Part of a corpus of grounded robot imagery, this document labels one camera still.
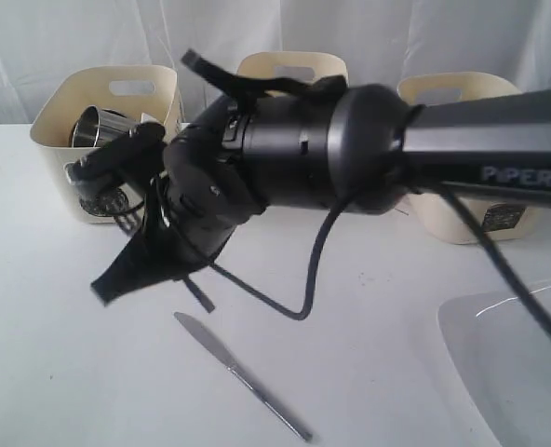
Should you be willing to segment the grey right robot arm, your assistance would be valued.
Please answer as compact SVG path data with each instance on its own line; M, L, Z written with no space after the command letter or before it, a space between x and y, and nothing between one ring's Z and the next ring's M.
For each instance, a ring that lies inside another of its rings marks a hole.
M380 85L221 97L170 143L142 129L117 146L145 216L92 282L106 304L212 267L237 227L271 206L328 212L294 319L310 311L324 240L345 210L382 214L410 192L551 206L551 90L434 106Z

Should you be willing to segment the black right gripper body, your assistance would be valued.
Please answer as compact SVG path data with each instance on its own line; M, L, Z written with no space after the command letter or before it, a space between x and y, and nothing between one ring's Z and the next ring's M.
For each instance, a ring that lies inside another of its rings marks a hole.
M155 181L152 254L169 273L214 261L238 226L269 204L244 155L251 115L216 100L168 143Z

